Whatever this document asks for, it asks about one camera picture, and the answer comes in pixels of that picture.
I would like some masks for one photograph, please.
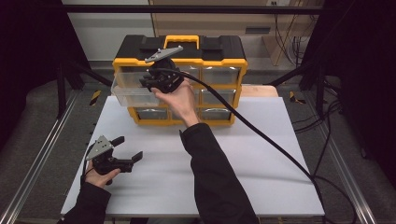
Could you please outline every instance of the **white wall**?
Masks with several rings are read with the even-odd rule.
[[[64,5],[148,5],[148,0],[63,0]],[[126,35],[154,36],[149,13],[69,13],[89,61],[113,61]]]

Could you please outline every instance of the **aluminum rail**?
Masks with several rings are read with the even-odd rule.
[[[278,14],[322,15],[340,12],[323,7],[259,7],[259,6],[140,6],[140,5],[43,5],[41,9],[70,13],[210,13],[210,14]]]
[[[73,110],[79,94],[80,91],[71,92],[67,102],[68,106],[64,112],[64,115],[61,118],[56,119],[46,141],[44,142],[43,146],[38,152],[38,155],[35,158],[35,161],[30,167],[29,172],[23,179],[17,193],[14,195],[14,198],[9,203],[6,211],[0,217],[1,224],[13,224],[16,221],[18,214],[20,213],[27,197],[29,196],[29,193],[31,192],[35,182],[37,181],[38,176],[40,175],[40,172],[44,167],[46,160],[64,127],[64,124],[67,122],[69,115]]]
[[[311,110],[314,114],[316,114],[317,110],[315,109],[315,100],[313,93],[307,94],[304,92],[305,99],[307,100]],[[329,127],[327,126],[326,122],[322,122],[319,125],[322,137],[326,140],[327,134],[329,133]],[[338,150],[337,145],[335,144],[332,136],[330,135],[328,149],[330,155],[332,156],[332,162],[334,163],[334,167],[337,170],[340,179],[342,180],[344,187],[346,189],[346,193],[349,196],[349,199],[352,201],[356,213],[361,221],[362,224],[376,224],[375,217],[364,199],[363,194],[361,193],[361,189],[359,188],[358,184],[356,183],[353,174],[350,172],[346,161],[344,160],[343,156],[341,155],[340,151]]]

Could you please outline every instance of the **hand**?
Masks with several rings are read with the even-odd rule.
[[[115,169],[106,175],[99,175],[95,169],[93,169],[92,161],[90,161],[88,164],[87,173],[85,173],[85,182],[103,189],[107,181],[113,179],[119,173],[120,169]]]
[[[188,79],[184,78],[180,86],[173,92],[165,94],[156,88],[151,88],[151,91],[154,92],[155,97],[170,106],[172,112],[183,120],[186,127],[200,122],[195,113],[193,86]]]

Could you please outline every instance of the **black curtain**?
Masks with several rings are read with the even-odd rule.
[[[361,147],[396,188],[396,1],[348,0],[337,4],[342,4],[347,14],[344,18],[342,14],[322,18],[304,60],[320,57],[325,75],[340,77],[340,98]],[[325,50],[317,53],[330,34],[329,22],[335,24],[341,19]],[[310,72],[305,84],[315,82],[318,71]]]
[[[0,148],[8,140],[33,88],[56,79],[66,61],[90,68],[66,12],[51,12],[44,4],[61,0],[0,1]],[[68,76],[78,71],[64,69]]]

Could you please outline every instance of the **person's left hand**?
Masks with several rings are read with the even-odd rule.
[[[103,189],[107,181],[113,179],[119,173],[120,169],[115,169],[106,175],[99,175],[95,169],[93,169],[92,161],[90,161],[88,164],[87,173],[85,173],[85,182]]]

